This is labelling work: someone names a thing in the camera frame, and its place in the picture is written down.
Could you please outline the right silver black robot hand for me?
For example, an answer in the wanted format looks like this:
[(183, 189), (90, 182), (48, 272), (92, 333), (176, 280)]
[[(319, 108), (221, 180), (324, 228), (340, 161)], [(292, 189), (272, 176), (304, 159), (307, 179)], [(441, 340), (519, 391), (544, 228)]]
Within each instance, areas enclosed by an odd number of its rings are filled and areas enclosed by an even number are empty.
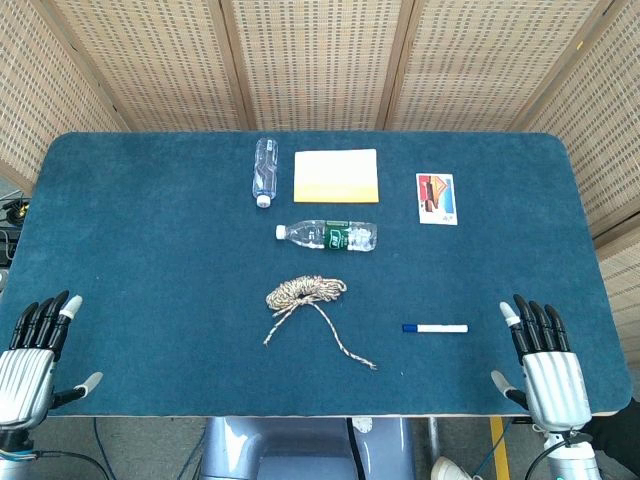
[(579, 430), (592, 419), (578, 356), (567, 330), (551, 305), (540, 306), (519, 294), (515, 308), (499, 304), (509, 327), (521, 366), (525, 389), (520, 390), (499, 371), (491, 372), (498, 391), (529, 412), (534, 423), (548, 432)]

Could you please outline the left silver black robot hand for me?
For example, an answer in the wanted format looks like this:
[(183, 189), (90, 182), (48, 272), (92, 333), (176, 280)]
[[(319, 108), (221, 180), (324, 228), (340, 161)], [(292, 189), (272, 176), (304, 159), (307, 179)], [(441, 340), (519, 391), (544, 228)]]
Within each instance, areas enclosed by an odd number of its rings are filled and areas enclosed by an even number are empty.
[(67, 290), (34, 302), (22, 312), (9, 347), (1, 354), (1, 429), (31, 430), (49, 411), (88, 396), (101, 382), (101, 372), (64, 391), (54, 390), (54, 372), (68, 330), (83, 304)]

